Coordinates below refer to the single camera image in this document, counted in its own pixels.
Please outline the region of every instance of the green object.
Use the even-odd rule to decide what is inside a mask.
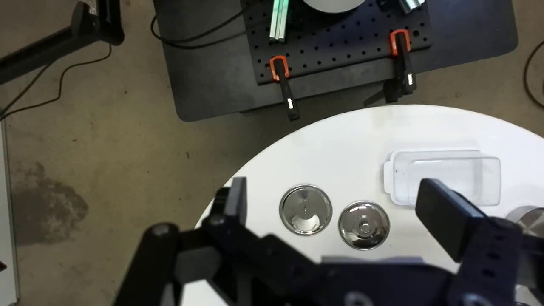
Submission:
[[[270,20],[270,41],[285,41],[289,0],[273,0]]]

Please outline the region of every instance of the screw hole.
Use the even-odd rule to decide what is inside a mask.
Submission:
[[[488,277],[488,279],[494,279],[496,277],[494,270],[489,270],[489,269],[483,269],[481,274],[484,277]]]

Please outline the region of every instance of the clamp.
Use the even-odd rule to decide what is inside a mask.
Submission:
[[[415,73],[411,70],[409,51],[411,41],[406,29],[389,34],[391,59],[394,65],[394,78],[384,83],[386,102],[398,102],[399,97],[409,95],[416,88]]]
[[[270,73],[272,80],[280,85],[282,95],[287,105],[289,119],[296,121],[301,117],[299,109],[294,105],[294,97],[289,87],[289,61],[284,54],[270,58]]]

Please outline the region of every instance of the metal bolt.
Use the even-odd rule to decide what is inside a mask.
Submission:
[[[224,224],[224,216],[211,216],[209,224],[212,224],[212,226]]]
[[[493,306],[486,297],[474,292],[462,294],[460,304],[462,306]]]
[[[170,233],[170,224],[156,224],[151,231],[154,236],[165,236]]]
[[[374,306],[374,303],[367,294],[352,291],[345,294],[343,306]]]

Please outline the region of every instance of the stain on floor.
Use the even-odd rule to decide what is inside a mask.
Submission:
[[[49,178],[41,163],[24,170],[12,190],[17,245],[64,241],[88,214],[85,199]]]

